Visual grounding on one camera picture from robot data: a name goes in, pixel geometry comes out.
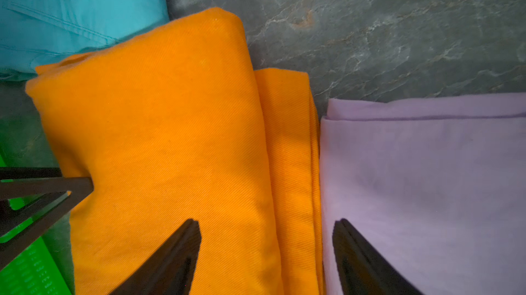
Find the gray marble surface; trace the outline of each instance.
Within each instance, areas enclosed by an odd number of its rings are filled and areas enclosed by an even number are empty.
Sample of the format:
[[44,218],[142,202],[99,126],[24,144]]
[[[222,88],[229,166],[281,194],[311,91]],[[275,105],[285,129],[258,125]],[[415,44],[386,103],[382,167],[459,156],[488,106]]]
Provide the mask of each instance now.
[[255,69],[306,71],[329,98],[526,91],[526,0],[167,0],[242,19]]

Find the stacked fabric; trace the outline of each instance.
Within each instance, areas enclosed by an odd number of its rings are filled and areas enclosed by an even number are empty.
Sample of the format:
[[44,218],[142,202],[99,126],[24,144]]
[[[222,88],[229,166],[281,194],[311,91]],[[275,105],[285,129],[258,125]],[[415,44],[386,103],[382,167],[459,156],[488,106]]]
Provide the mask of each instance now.
[[526,289],[526,94],[329,101],[321,123],[324,266],[348,220],[426,295]]
[[26,91],[66,177],[76,294],[108,294],[186,219],[195,294],[324,292],[318,118],[308,75],[253,71],[221,9],[37,68]]

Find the folded orange cloth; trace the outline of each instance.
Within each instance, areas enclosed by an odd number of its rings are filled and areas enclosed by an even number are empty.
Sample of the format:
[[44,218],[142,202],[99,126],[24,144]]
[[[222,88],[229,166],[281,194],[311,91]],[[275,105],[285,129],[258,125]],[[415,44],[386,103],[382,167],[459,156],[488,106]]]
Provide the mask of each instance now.
[[111,292],[188,218],[191,294],[324,292],[308,77],[254,72],[239,18],[209,9],[37,72],[62,173],[95,186],[70,217],[77,295]]

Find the teal fabric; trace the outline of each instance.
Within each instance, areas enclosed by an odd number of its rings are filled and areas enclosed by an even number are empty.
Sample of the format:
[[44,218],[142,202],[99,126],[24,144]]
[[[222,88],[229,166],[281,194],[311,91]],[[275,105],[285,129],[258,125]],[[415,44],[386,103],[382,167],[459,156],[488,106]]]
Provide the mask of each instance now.
[[0,0],[0,79],[109,47],[169,21],[166,0]]

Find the lavender fabric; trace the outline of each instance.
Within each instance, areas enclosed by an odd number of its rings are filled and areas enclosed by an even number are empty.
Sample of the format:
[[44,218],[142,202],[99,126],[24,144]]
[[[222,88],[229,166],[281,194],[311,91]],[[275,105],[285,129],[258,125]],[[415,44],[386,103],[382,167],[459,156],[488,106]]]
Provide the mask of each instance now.
[[526,293],[526,94],[332,99],[320,154],[329,295],[342,218],[426,295]]

